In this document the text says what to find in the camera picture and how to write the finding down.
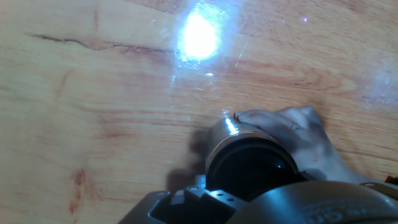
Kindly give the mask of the bare helper hand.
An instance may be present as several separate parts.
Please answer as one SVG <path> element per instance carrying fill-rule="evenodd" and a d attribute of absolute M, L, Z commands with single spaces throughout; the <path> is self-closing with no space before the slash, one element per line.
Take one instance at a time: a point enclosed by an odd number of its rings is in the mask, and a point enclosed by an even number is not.
<path fill-rule="evenodd" d="M 242 111 L 234 114 L 241 123 L 268 133 L 293 157 L 299 171 L 317 180 L 362 184 L 373 180 L 352 171 L 328 138 L 320 118 L 311 106 L 280 111 Z"/>

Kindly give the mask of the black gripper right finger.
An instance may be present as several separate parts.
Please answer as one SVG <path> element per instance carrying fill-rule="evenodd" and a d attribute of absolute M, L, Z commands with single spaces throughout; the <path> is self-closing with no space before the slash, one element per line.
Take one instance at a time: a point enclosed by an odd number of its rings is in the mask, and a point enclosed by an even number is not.
<path fill-rule="evenodd" d="M 316 181 L 317 180 L 316 178 L 314 178 L 314 176 L 310 175 L 308 172 L 305 172 L 305 171 L 299 172 L 298 174 L 299 174 L 299 176 L 302 177 L 302 179 L 304 181 Z"/>

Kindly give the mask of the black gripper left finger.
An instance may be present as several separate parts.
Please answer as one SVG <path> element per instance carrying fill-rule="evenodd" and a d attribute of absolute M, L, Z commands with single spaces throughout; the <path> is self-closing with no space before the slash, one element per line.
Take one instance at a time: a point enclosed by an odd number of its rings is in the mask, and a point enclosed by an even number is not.
<path fill-rule="evenodd" d="M 147 194 L 119 224 L 227 223 L 247 204 L 224 190 L 206 189 L 206 177 L 175 194 L 157 191 Z"/>

